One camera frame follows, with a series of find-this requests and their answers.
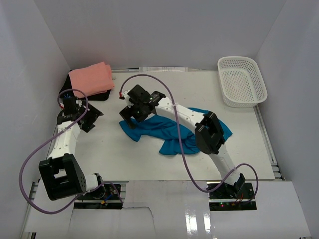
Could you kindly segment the blue t shirt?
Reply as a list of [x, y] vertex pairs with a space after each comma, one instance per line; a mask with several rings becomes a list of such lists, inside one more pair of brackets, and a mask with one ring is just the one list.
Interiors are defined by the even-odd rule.
[[[133, 141], [138, 142], [143, 135], [164, 140], [159, 153], [174, 156], [181, 154], [178, 141], [176, 122], [165, 117], [154, 115], [142, 122], [132, 119], [136, 125], [130, 129], [124, 120], [119, 122], [124, 133]], [[194, 155], [200, 152], [196, 146], [195, 134], [184, 126], [180, 126], [181, 142], [186, 155]]]

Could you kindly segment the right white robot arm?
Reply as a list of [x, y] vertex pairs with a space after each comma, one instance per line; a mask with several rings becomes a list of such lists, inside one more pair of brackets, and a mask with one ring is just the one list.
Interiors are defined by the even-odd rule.
[[142, 122], [150, 114], [171, 119], [184, 126], [194, 133], [197, 148], [212, 159], [221, 177], [225, 180], [226, 195], [235, 199], [243, 193], [245, 177], [236, 169], [227, 152], [224, 130], [215, 113], [195, 112], [173, 103], [163, 93], [154, 91], [150, 94], [140, 85], [135, 85], [129, 91], [120, 92], [119, 95], [120, 99], [125, 100], [127, 104], [120, 111], [120, 116], [130, 128], [135, 128], [131, 118]]

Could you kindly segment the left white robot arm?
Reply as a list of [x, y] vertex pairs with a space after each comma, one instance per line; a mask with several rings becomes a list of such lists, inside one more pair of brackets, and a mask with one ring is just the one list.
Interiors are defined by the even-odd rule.
[[77, 97], [63, 98], [64, 109], [57, 117], [58, 136], [46, 160], [39, 163], [39, 171], [50, 200], [55, 201], [88, 193], [95, 199], [105, 194], [102, 177], [98, 173], [85, 175], [76, 158], [75, 149], [80, 132], [88, 133], [103, 113]]

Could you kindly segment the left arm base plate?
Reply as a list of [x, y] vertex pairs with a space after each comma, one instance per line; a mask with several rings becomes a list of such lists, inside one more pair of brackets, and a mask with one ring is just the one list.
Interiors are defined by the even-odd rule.
[[79, 197], [74, 202], [75, 209], [92, 209], [92, 210], [120, 210], [123, 208], [122, 201], [125, 199], [125, 184], [105, 184], [95, 192]]

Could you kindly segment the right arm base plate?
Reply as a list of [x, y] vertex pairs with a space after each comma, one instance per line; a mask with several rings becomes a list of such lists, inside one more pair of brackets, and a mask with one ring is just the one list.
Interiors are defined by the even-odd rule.
[[237, 196], [231, 195], [225, 186], [221, 186], [209, 193], [209, 209], [211, 212], [255, 211], [257, 210], [255, 199], [247, 203], [254, 193], [252, 183], [245, 183]]

